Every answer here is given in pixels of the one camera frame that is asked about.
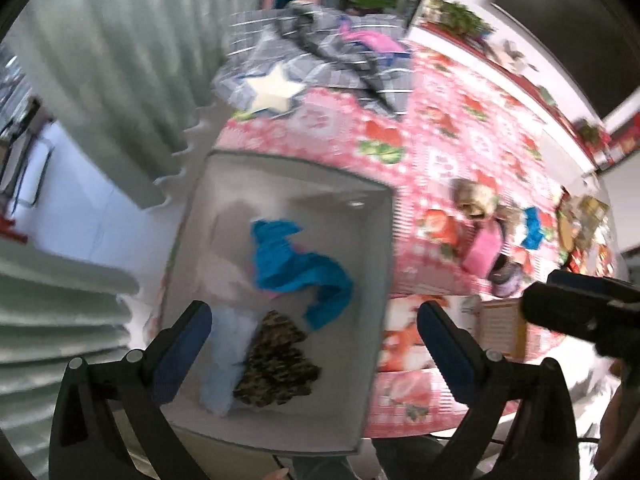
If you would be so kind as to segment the blue scrunchie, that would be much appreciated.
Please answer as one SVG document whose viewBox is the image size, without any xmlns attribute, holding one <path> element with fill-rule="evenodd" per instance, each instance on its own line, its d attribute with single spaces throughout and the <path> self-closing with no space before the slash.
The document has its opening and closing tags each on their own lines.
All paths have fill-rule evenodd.
<svg viewBox="0 0 640 480">
<path fill-rule="evenodd" d="M 521 246 L 527 250 L 537 250 L 544 240 L 544 229 L 536 207 L 524 209 L 526 235 L 521 241 Z"/>
</svg>

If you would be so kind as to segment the pink sponge block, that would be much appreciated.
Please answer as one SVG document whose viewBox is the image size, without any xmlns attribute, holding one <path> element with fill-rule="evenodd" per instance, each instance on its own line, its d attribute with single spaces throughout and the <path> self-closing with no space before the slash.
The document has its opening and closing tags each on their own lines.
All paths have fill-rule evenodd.
<svg viewBox="0 0 640 480">
<path fill-rule="evenodd" d="M 474 226 L 474 231 L 461 256 L 461 267 L 478 278 L 487 278 L 502 251 L 504 242 L 500 223 L 486 220 Z"/>
</svg>

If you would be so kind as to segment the light blue fluffy cloth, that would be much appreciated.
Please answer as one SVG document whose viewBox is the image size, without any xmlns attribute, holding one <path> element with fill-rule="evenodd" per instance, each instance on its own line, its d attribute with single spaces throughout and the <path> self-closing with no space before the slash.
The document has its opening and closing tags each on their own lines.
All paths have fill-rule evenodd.
<svg viewBox="0 0 640 480">
<path fill-rule="evenodd" d="M 234 404 L 233 391 L 244 374 L 258 319 L 250 311 L 229 306 L 213 307 L 212 315 L 212 330 L 203 350 L 200 403 L 224 417 Z"/>
</svg>

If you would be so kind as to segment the beige sock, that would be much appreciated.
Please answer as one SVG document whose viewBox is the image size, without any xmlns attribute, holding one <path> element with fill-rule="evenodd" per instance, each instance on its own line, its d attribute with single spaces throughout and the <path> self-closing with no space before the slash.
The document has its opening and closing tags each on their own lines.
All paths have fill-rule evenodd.
<svg viewBox="0 0 640 480">
<path fill-rule="evenodd" d="M 494 179 L 454 179 L 451 193 L 454 206 L 470 220 L 487 220 L 496 213 L 499 194 Z"/>
</svg>

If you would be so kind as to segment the leopard print scrunchie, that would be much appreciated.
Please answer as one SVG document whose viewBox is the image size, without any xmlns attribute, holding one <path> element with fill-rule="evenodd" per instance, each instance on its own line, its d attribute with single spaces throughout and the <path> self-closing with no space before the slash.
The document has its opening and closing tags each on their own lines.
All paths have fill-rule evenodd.
<svg viewBox="0 0 640 480">
<path fill-rule="evenodd" d="M 288 316 L 269 311 L 250 343 L 243 374 L 233 390 L 235 400 L 265 408 L 309 396 L 322 368 L 300 348 L 306 339 L 307 334 Z"/>
</svg>

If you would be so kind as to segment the red cardboard box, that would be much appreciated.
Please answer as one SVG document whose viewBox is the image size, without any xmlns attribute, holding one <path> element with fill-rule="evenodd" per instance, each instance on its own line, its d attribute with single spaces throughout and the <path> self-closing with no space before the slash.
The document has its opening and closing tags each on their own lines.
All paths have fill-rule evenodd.
<svg viewBox="0 0 640 480">
<path fill-rule="evenodd" d="M 478 295 L 408 295 L 394 297 L 387 304 L 378 355 L 379 372 L 413 372 L 435 366 L 416 326 L 418 310 L 427 301 L 442 307 L 451 321 L 469 332 L 482 348 L 497 350 L 514 360 L 528 359 L 528 328 L 517 299 L 488 301 Z"/>
</svg>

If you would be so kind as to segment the pink strawberry checked tablecloth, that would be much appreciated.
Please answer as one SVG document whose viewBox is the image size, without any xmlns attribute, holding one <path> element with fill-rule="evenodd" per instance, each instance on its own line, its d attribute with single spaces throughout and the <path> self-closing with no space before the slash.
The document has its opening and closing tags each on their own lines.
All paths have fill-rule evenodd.
<svg viewBox="0 0 640 480">
<path fill-rule="evenodd" d="M 523 101 L 434 49 L 412 44 L 410 50 L 413 90 L 404 119 L 366 110 L 349 93 L 313 88 L 287 118 L 230 120 L 213 152 L 309 160 L 389 186 L 394 215 L 387 304 L 408 295 L 495 300 L 488 278 L 461 267 L 474 226 L 486 220 L 457 210 L 454 179 L 496 181 L 499 203 L 487 220 L 500 223 L 500 254 L 521 263 L 529 281 L 544 280 L 559 263 L 554 207 L 560 187 L 552 174 L 570 162 L 544 154 L 546 125 Z M 521 246 L 528 207 L 539 210 L 544 229 L 537 250 Z M 525 362 L 537 363 L 562 347 L 559 334 L 527 328 Z M 436 366 L 397 373 L 376 366 L 362 437 L 429 434 L 457 426 L 464 414 Z"/>
</svg>

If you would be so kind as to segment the white storage box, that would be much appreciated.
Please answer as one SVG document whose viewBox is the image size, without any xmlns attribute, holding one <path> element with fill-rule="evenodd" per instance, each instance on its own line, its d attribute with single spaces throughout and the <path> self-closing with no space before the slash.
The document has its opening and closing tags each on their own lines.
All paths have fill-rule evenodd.
<svg viewBox="0 0 640 480">
<path fill-rule="evenodd" d="M 210 154 L 191 197 L 168 274 L 162 323 L 171 326 L 194 300 L 263 315 L 281 312 L 297 326 L 311 289 L 271 296 L 255 284 L 255 220 L 297 224 L 293 244 L 334 259 L 352 279 L 349 306 L 303 342 L 321 370 L 308 396 L 228 414 L 204 408 L 201 385 L 213 365 L 205 346 L 175 400 L 164 409 L 177 428 L 270 454 L 357 452 L 378 365 L 393 255 L 394 192 L 378 181 L 309 160 L 251 152 Z"/>
</svg>

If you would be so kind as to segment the grey window curtain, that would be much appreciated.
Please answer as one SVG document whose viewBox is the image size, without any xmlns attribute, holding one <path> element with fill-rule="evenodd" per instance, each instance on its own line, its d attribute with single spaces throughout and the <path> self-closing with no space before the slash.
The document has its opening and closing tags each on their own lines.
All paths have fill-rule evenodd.
<svg viewBox="0 0 640 480">
<path fill-rule="evenodd" d="M 181 170 L 230 18 L 258 0 L 1 0 L 1 36 L 44 105 L 140 208 Z"/>
</svg>

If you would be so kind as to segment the grey checked blanket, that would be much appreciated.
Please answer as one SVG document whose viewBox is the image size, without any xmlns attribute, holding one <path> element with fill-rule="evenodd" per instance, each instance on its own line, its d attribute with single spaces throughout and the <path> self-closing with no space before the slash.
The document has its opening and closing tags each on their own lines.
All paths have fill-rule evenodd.
<svg viewBox="0 0 640 480">
<path fill-rule="evenodd" d="M 242 112 L 256 98 L 248 78 L 279 65 L 307 88 L 352 92 L 362 107 L 396 120 L 408 114 L 411 50 L 404 22 L 392 14 L 352 16 L 296 0 L 280 10 L 232 15 L 229 47 L 212 90 Z"/>
</svg>

